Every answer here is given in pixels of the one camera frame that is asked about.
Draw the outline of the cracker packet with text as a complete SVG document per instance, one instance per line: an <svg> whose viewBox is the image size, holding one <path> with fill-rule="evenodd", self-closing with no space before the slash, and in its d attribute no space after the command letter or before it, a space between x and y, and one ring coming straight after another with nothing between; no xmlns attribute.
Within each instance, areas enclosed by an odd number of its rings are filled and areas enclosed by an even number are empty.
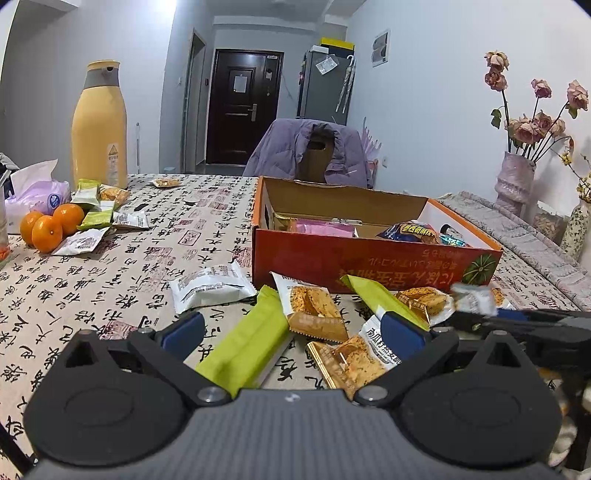
<svg viewBox="0 0 591 480"><path fill-rule="evenodd" d="M348 341L335 346L313 341L308 343L308 352L329 389L342 389L349 399L402 362L384 342L376 316Z"/></svg>

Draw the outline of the long green snack pack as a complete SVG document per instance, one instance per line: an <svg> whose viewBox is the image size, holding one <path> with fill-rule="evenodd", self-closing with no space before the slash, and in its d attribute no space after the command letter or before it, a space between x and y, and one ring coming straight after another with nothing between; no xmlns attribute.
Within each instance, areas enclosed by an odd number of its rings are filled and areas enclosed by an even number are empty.
<svg viewBox="0 0 591 480"><path fill-rule="evenodd" d="M263 286L256 305L197 364L195 371L235 398L239 390L263 384L293 337L280 295Z"/></svg>

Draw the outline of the white snack packet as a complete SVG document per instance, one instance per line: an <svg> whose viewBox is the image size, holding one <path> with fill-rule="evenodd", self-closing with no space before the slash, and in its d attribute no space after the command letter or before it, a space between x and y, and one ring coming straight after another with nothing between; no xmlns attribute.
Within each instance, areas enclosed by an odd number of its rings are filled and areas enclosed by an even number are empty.
<svg viewBox="0 0 591 480"><path fill-rule="evenodd" d="M256 296L256 288L236 261L206 267L169 282L174 311L239 302Z"/></svg>

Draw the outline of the cracker packet by box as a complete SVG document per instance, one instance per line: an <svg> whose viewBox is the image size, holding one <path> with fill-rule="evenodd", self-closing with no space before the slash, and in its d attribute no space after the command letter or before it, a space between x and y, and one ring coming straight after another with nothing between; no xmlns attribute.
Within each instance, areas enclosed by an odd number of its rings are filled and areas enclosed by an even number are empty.
<svg viewBox="0 0 591 480"><path fill-rule="evenodd" d="M396 297L420 318L419 325L427 330L447 321L456 311L452 296L434 287L398 291Z"/></svg>

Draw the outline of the speckled small vase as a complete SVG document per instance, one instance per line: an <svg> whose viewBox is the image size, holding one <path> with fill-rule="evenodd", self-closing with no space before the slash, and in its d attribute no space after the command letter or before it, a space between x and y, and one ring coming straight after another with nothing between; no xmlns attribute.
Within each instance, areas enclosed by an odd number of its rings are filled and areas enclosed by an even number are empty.
<svg viewBox="0 0 591 480"><path fill-rule="evenodd" d="M589 226L590 203L581 199L569 217L560 243L560 248L575 261L580 259Z"/></svg>

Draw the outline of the blue yellow chip bag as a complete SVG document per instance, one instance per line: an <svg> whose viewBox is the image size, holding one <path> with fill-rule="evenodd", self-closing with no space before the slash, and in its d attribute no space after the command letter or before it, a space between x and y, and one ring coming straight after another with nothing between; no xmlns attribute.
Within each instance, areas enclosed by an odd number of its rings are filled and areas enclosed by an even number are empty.
<svg viewBox="0 0 591 480"><path fill-rule="evenodd" d="M410 220L394 224L378 234L378 237L400 242L440 244L439 233L428 223Z"/></svg>

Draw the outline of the small green packet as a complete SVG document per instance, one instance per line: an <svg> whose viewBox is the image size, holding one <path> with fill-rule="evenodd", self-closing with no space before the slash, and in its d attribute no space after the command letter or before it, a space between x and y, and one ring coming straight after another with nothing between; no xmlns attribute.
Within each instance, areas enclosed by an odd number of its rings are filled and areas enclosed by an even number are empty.
<svg viewBox="0 0 591 480"><path fill-rule="evenodd" d="M96 212L88 212L81 224L77 226L78 231L86 231L89 229L102 229L111 226L113 217L113 210L104 210Z"/></svg>

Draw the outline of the pink ribbed flower vase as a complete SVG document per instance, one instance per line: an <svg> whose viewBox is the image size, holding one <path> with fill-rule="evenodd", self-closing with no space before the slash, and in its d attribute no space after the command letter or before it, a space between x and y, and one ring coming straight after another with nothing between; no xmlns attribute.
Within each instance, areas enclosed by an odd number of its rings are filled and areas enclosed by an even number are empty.
<svg viewBox="0 0 591 480"><path fill-rule="evenodd" d="M520 217L528 203L535 166L524 156L506 152L497 177L495 203Z"/></svg>

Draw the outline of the orange tangerine right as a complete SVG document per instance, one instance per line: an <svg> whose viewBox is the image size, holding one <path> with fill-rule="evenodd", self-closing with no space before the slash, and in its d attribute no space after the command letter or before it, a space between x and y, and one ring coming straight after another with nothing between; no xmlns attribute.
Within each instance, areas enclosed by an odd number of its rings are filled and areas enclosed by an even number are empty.
<svg viewBox="0 0 591 480"><path fill-rule="evenodd" d="M61 225L64 237L76 233L84 217L84 210L79 205L73 203L64 203L58 206L53 212L53 218Z"/></svg>

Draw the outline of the orange tangerine front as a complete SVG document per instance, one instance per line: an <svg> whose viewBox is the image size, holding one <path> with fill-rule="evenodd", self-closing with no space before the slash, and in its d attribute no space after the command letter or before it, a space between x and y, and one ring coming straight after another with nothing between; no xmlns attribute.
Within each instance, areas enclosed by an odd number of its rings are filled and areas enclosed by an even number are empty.
<svg viewBox="0 0 591 480"><path fill-rule="evenodd" d="M53 252L63 240L61 223L53 216L41 216L32 228L31 240L40 253Z"/></svg>

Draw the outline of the purple jacket on chair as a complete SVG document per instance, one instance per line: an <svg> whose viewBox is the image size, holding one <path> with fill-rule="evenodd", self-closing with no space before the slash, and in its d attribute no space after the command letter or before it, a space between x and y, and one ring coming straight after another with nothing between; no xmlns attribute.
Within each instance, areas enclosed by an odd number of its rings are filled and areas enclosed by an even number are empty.
<svg viewBox="0 0 591 480"><path fill-rule="evenodd" d="M312 119L276 119L249 157L243 175L372 189L375 181L355 129Z"/></svg>

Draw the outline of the dark entrance door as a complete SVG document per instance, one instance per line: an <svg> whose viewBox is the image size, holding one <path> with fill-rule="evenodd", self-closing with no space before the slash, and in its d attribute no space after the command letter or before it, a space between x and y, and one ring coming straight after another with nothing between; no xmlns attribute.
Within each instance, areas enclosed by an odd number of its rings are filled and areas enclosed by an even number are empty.
<svg viewBox="0 0 591 480"><path fill-rule="evenodd" d="M243 166L276 120L283 53L218 49L207 114L208 164Z"/></svg>

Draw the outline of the grey refrigerator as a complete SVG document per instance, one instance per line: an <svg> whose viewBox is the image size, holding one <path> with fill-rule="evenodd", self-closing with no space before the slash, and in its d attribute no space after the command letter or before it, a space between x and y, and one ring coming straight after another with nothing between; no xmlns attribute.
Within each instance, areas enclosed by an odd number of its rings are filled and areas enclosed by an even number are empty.
<svg viewBox="0 0 591 480"><path fill-rule="evenodd" d="M297 118L346 125L349 115L346 79L353 79L353 72L348 71L353 51L332 47L328 50L325 53L311 48L304 54Z"/></svg>

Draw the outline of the yellow box on refrigerator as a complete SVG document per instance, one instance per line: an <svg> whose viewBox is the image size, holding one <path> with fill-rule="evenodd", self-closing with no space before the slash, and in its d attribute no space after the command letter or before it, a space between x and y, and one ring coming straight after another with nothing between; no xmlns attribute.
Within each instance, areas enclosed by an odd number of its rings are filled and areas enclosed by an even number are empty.
<svg viewBox="0 0 591 480"><path fill-rule="evenodd" d="M346 52L353 52L355 51L355 44L351 42L346 42L344 40L329 38L329 37L322 37L320 40L320 45L324 47L328 47L330 50L339 50L339 51L346 51Z"/></svg>

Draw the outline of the wall picture frame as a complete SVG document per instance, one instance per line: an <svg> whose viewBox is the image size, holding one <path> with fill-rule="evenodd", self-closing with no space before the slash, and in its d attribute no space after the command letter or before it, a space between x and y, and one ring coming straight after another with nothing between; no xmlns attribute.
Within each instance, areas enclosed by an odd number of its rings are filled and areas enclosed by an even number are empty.
<svg viewBox="0 0 591 480"><path fill-rule="evenodd" d="M372 65L373 67L381 66L388 62L389 59L389 40L390 30L386 30L373 41L372 45Z"/></svg>

